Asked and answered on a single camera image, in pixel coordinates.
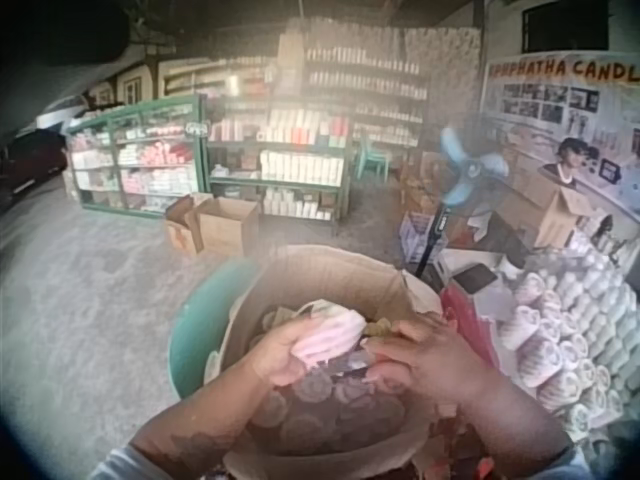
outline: banner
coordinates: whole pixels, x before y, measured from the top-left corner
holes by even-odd
[[[567,137],[589,144],[575,174],[640,221],[640,54],[552,52],[487,64],[482,112],[500,141],[541,163]]]

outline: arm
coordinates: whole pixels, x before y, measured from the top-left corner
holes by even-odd
[[[202,476],[220,463],[273,386],[305,374],[290,350],[316,324],[295,320],[271,331],[236,365],[152,418],[130,446],[176,480]]]
[[[397,337],[364,344],[371,353],[389,359],[371,367],[367,376],[457,403],[502,473],[535,474],[571,448],[570,438],[549,413],[486,365],[450,328],[439,321],[398,321],[393,330]]]

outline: green plastic chair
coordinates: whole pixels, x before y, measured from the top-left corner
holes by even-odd
[[[391,158],[388,154],[383,152],[377,152],[371,146],[369,137],[365,130],[360,132],[360,155],[358,158],[358,180],[362,179],[364,169],[373,165],[376,167],[376,176],[380,177],[380,171],[384,169],[384,183],[387,183],[389,178],[389,164]]]
[[[222,346],[229,310],[257,271],[257,264],[249,260],[227,260],[200,284],[178,312],[169,339],[169,379],[179,398],[202,387],[207,358]]]

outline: blue fan blade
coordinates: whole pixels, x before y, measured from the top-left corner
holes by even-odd
[[[451,127],[445,127],[440,134],[440,145],[442,151],[456,164],[462,165],[469,156],[462,148],[458,135]]]
[[[498,155],[497,153],[482,155],[478,158],[478,162],[482,164],[487,174],[492,177],[509,177],[509,164],[504,161],[502,155]]]
[[[442,197],[442,203],[447,207],[462,205],[467,201],[472,191],[473,183],[470,180],[463,179]]]

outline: green bucket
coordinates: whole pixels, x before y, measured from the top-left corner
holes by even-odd
[[[257,265],[249,260],[227,260],[178,312],[169,339],[169,378],[181,399],[202,387],[207,358],[222,346],[229,310],[257,271]]]

